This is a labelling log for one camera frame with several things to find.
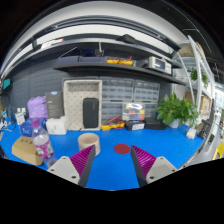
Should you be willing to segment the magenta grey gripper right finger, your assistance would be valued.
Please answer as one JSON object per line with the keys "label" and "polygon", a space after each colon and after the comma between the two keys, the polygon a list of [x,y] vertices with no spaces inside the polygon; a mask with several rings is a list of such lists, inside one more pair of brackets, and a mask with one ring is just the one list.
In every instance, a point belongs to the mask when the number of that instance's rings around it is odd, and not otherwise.
{"label": "magenta grey gripper right finger", "polygon": [[155,157],[145,150],[132,145],[131,158],[140,187],[153,183],[177,171],[165,157]]}

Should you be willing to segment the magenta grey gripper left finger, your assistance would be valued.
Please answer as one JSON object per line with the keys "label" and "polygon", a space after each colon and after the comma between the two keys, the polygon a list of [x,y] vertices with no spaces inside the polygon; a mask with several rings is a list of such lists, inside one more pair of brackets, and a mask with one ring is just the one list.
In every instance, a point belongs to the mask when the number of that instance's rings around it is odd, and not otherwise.
{"label": "magenta grey gripper left finger", "polygon": [[88,146],[71,157],[62,156],[48,169],[48,172],[85,187],[94,158],[95,146]]}

